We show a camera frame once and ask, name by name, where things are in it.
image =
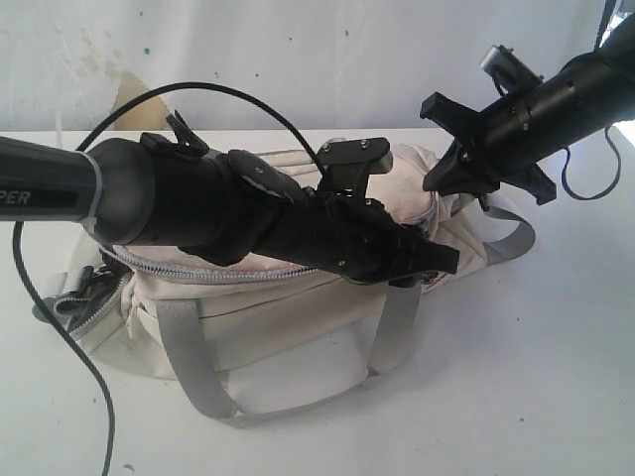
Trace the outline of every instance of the white wall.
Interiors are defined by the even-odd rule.
[[[125,71],[151,88],[206,80],[245,89],[302,128],[419,127],[421,100],[435,90],[474,108],[495,98],[478,68],[494,43],[554,74],[592,48],[602,5],[4,0],[0,130],[54,129],[57,114],[65,129],[88,129],[111,110]],[[212,93],[175,93],[166,102],[196,128],[278,127]]]

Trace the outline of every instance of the gray strap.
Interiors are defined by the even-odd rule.
[[[490,204],[489,209],[484,211],[484,213],[490,218],[518,222],[518,227],[502,240],[483,243],[488,265],[513,260],[532,249],[536,242],[536,231],[525,218],[493,204]]]
[[[389,288],[386,303],[368,357],[366,378],[351,388],[318,402],[266,414],[245,414],[231,400],[215,372],[210,342],[205,342],[194,299],[157,301],[157,318],[166,353],[184,392],[194,407],[207,417],[242,426],[272,417],[308,410],[345,395],[394,369],[408,349],[417,316],[421,284],[413,288]]]
[[[233,417],[233,402],[214,370],[212,349],[205,344],[195,299],[158,300],[157,318],[172,368],[194,407],[212,418]]]

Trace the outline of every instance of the fanny pack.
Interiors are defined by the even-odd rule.
[[[84,235],[69,271],[51,277],[41,296],[92,359],[177,379],[207,417],[241,426],[332,400],[399,364],[422,294],[521,256],[535,240],[522,217],[491,203],[486,215],[518,226],[484,243],[464,210],[473,198],[423,191],[437,162],[432,152],[397,145],[392,153],[392,171],[371,176],[367,196],[396,221],[457,249],[455,275],[430,271],[408,289],[357,286],[257,255],[221,268],[176,247],[100,248]],[[302,151],[260,157],[301,186],[318,184]]]

